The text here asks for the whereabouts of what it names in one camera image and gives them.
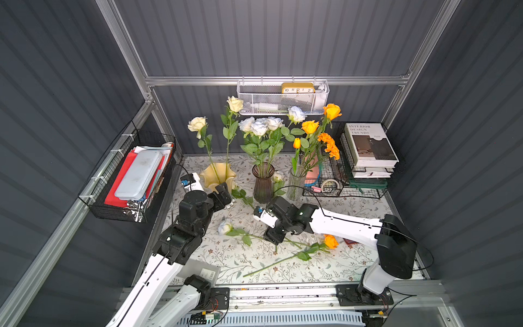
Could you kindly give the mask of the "red folder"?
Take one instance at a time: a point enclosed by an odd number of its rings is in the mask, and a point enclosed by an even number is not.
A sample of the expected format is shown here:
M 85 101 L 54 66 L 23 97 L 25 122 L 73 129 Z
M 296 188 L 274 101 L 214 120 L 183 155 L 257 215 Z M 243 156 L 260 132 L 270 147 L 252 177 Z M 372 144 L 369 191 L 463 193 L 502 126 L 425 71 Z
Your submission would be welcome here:
M 168 162 L 170 151 L 136 147 L 126 156 L 121 170 L 104 199 L 112 207 L 127 207 L 129 201 L 150 197 L 153 186 Z

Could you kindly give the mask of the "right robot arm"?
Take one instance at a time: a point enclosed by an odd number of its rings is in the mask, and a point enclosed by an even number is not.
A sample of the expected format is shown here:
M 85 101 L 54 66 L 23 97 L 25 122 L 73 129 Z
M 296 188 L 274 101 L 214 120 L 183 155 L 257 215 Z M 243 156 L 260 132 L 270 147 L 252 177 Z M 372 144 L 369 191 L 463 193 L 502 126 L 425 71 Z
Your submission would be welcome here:
M 288 234 L 324 234 L 354 241 L 377 252 L 377 260 L 366 268 L 358 286 L 361 295 L 382 295 L 396 279 L 411 279 L 416 271 L 419 242 L 394 215 L 381 219 L 361 218 L 329 211 L 319 204 L 300 207 L 281 196 L 265 207 L 256 207 L 253 218 L 267 226 L 264 240 L 281 244 Z

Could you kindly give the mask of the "yellow wavy vase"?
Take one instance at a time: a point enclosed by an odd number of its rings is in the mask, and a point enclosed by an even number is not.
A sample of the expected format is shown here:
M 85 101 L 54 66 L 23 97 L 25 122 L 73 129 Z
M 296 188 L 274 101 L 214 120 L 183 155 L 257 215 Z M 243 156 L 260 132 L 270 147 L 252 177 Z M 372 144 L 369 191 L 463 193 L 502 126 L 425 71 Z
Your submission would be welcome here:
M 228 163 L 214 163 L 203 170 L 199 177 L 204 185 L 204 188 L 215 191 L 216 186 L 225 183 L 228 191 L 231 193 L 235 184 L 236 173 L 232 170 Z

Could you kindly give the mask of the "pink folder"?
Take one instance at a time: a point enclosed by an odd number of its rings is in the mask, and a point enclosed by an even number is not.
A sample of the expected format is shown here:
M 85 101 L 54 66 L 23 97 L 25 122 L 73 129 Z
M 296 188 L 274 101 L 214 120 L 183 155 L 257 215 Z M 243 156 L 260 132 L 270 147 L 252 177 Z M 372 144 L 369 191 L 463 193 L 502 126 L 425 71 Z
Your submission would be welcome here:
M 308 171 L 308 173 L 306 174 L 306 177 L 305 177 L 305 186 L 306 187 L 313 187 L 315 185 L 317 185 L 318 181 L 319 181 L 319 177 L 320 177 L 320 165 L 318 164 L 318 157 L 315 157 L 314 160 L 311 161 L 312 164 L 314 164 L 315 166 L 312 167 L 312 169 L 310 169 Z

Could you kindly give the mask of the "orange tulip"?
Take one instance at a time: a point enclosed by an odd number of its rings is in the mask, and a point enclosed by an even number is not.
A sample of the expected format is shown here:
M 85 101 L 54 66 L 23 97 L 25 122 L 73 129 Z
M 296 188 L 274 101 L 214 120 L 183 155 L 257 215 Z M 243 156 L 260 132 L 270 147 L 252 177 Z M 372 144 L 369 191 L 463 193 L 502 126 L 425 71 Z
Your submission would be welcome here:
M 300 138 L 294 139 L 293 148 L 295 150 L 295 154 L 291 160 L 292 174 L 297 177 L 299 175 L 299 163 L 300 163 L 300 150 L 301 150 L 301 139 Z

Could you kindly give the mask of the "white plastic case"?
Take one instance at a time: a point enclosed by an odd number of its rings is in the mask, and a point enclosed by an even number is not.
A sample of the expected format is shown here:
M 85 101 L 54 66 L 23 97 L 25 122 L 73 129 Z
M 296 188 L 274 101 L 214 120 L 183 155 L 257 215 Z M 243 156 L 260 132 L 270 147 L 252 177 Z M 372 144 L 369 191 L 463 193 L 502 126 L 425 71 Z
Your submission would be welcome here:
M 139 153 L 130 152 L 130 165 L 125 169 L 123 178 L 114 191 L 119 200 L 140 200 L 156 173 L 162 154 L 157 150 L 142 150 Z

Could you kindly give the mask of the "yellow orange rose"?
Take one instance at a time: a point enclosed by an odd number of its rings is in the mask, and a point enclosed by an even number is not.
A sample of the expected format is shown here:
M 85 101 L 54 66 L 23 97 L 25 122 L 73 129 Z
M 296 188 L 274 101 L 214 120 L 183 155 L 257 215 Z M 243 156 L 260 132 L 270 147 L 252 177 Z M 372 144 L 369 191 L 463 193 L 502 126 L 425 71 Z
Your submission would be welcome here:
M 328 104 L 327 106 L 324 106 L 324 117 L 320 121 L 317 136 L 321 133 L 327 133 L 326 129 L 332 127 L 332 121 L 341 115 L 340 106 L 336 104 Z

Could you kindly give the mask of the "pile of flowers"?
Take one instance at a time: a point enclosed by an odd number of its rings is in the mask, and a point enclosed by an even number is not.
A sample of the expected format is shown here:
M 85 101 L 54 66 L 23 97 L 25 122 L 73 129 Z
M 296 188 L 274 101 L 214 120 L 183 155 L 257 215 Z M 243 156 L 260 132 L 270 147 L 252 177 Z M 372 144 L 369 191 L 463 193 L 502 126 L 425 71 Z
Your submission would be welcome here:
M 252 209 L 255 208 L 253 197 L 248 196 L 247 192 L 244 189 L 240 187 L 235 187 L 232 190 L 232 196 L 235 199 L 240 200 L 243 204 L 247 205 L 248 207 L 251 207 Z

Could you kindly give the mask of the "clear glass vase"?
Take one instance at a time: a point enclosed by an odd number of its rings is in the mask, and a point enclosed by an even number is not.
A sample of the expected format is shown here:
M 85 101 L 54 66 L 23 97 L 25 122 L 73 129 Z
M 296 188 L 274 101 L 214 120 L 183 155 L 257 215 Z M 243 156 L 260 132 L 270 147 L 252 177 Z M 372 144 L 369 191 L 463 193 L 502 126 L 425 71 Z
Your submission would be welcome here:
M 306 171 L 301 166 L 298 165 L 296 168 L 290 169 L 289 182 L 287 188 L 287 197 L 292 200 L 298 200 L 303 193 L 303 188 L 305 186 Z

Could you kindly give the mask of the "tape roll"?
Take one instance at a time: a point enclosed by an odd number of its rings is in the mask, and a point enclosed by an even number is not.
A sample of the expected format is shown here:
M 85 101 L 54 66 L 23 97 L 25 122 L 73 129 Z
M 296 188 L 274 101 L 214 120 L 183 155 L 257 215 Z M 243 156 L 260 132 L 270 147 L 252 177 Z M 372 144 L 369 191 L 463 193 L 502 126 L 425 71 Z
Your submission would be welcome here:
M 336 193 L 340 189 L 340 183 L 335 178 L 327 178 L 321 183 L 322 193 Z

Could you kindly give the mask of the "large orange marigold stem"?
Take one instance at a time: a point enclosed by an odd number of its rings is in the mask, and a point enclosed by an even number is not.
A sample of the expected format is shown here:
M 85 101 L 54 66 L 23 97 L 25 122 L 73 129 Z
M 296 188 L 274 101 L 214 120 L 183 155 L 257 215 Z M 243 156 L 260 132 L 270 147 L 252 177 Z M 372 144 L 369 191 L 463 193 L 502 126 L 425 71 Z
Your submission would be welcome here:
M 316 144 L 314 147 L 311 147 L 304 156 L 305 163 L 303 166 L 305 174 L 312 171 L 315 167 L 322 166 L 328 158 L 340 159 L 340 150 L 336 144 Z

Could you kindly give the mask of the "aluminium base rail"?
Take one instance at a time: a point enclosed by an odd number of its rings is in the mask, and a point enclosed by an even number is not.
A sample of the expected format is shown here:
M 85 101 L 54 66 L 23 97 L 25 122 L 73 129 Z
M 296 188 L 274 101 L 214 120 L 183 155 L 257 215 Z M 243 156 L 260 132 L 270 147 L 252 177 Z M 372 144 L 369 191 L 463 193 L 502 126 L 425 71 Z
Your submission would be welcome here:
M 208 298 L 169 286 L 151 300 L 126 289 L 109 326 L 463 326 L 438 281 L 395 281 L 389 301 L 349 301 L 355 283 L 219 286 Z

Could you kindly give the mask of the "small white rose stem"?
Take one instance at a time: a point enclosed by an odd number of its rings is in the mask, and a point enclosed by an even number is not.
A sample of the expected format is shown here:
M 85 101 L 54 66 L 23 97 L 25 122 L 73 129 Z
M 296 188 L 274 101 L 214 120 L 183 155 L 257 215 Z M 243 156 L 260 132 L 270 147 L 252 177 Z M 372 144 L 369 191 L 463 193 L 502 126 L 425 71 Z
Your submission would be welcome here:
M 275 172 L 272 176 L 272 194 L 273 196 L 285 194 L 285 180 L 280 172 Z

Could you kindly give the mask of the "cream white rose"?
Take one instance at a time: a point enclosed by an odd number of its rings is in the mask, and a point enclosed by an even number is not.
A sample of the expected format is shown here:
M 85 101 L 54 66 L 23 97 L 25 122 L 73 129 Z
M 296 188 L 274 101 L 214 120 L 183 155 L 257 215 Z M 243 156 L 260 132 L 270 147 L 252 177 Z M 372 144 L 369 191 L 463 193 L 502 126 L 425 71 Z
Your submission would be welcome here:
M 196 138 L 198 139 L 197 146 L 206 150 L 212 171 L 218 181 L 220 181 L 217 167 L 212 159 L 212 135 L 207 133 L 208 123 L 206 117 L 193 118 L 188 122 L 187 128 L 190 132 L 196 133 Z

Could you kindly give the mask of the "yellow clock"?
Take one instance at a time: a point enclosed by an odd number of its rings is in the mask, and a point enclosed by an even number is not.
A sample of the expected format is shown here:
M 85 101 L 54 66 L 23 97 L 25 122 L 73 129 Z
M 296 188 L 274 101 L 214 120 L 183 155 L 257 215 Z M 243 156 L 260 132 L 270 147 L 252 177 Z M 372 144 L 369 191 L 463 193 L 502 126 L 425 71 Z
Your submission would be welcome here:
M 281 93 L 282 94 L 315 93 L 315 86 L 313 83 L 286 82 L 281 85 Z

